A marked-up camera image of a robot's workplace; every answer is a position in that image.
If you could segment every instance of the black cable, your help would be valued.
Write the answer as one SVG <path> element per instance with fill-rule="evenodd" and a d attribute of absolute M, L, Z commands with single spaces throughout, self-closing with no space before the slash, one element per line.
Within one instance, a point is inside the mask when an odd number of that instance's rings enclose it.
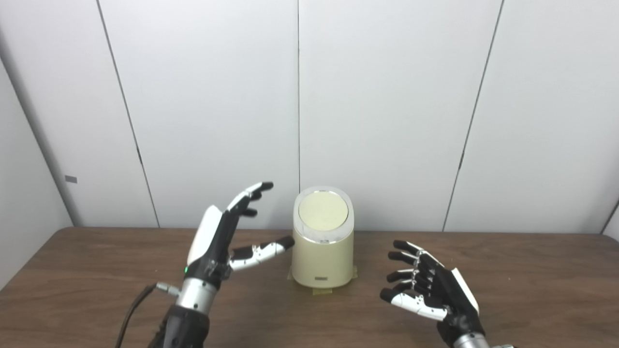
<path fill-rule="evenodd" d="M 156 284 L 152 284 L 152 285 L 145 287 L 144 290 L 142 290 L 142 292 L 133 301 L 133 303 L 129 307 L 129 310 L 127 311 L 127 314 L 124 316 L 123 325 L 120 327 L 120 332 L 118 333 L 118 338 L 116 340 L 115 348 L 120 348 L 121 344 L 123 343 L 124 332 L 127 331 L 127 325 L 129 324 L 129 319 L 131 319 L 131 315 L 136 310 L 137 306 L 139 306 L 140 303 L 144 301 L 146 296 L 148 296 L 151 292 L 153 292 L 153 290 L 155 290 L 156 287 L 157 287 Z"/>

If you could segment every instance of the round lid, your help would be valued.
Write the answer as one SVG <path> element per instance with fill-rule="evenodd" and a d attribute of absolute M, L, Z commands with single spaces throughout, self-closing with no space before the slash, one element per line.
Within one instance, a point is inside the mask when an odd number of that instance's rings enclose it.
<path fill-rule="evenodd" d="M 331 231 L 346 221 L 348 205 L 336 193 L 316 191 L 303 198 L 299 204 L 299 216 L 313 230 Z"/>

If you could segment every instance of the robotic hand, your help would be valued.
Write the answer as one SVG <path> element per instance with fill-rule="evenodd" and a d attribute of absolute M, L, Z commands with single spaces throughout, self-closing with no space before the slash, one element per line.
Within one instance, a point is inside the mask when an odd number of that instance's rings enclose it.
<path fill-rule="evenodd" d="M 447 270 L 429 252 L 413 243 L 396 240 L 393 246 L 403 251 L 389 252 L 389 259 L 404 261 L 414 268 L 387 275 L 388 282 L 400 282 L 393 289 L 383 289 L 381 299 L 438 321 L 438 332 L 451 348 L 490 348 L 479 321 L 477 301 L 458 269 Z M 407 290 L 419 295 L 405 294 Z"/>
<path fill-rule="evenodd" d="M 270 182 L 257 183 L 237 195 L 224 212 L 215 206 L 206 210 L 189 250 L 183 288 L 149 347 L 202 347 L 209 332 L 209 310 L 222 281 L 232 271 L 258 265 L 295 244 L 287 236 L 228 254 L 239 218 L 258 213 L 248 207 L 249 202 L 260 199 L 262 192 L 272 187 Z"/>

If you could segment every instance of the container lid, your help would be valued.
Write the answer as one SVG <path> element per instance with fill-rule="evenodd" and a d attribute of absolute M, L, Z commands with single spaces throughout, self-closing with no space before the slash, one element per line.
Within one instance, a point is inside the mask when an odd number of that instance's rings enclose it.
<path fill-rule="evenodd" d="M 303 198 L 299 216 L 313 230 L 331 231 L 343 225 L 348 218 L 348 205 L 334 192 L 316 191 Z"/>
<path fill-rule="evenodd" d="M 319 244 L 337 243 L 355 228 L 355 211 L 348 195 L 331 186 L 304 189 L 295 199 L 295 231 Z"/>

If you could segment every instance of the brown tabletop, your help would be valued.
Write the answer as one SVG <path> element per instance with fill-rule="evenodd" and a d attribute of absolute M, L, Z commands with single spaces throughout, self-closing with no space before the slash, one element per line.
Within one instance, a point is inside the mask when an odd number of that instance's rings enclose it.
<path fill-rule="evenodd" d="M 113 347 L 148 284 L 180 285 L 194 230 L 68 228 L 0 291 L 0 347 Z M 286 231 L 242 230 L 232 247 Z M 491 344 L 619 347 L 619 243 L 600 235 L 356 232 L 358 278 L 330 295 L 287 280 L 290 253 L 233 273 L 210 313 L 206 347 L 446 347 L 432 320 L 379 299 L 393 239 L 458 267 Z M 123 347 L 145 347 L 173 302 L 154 292 Z"/>

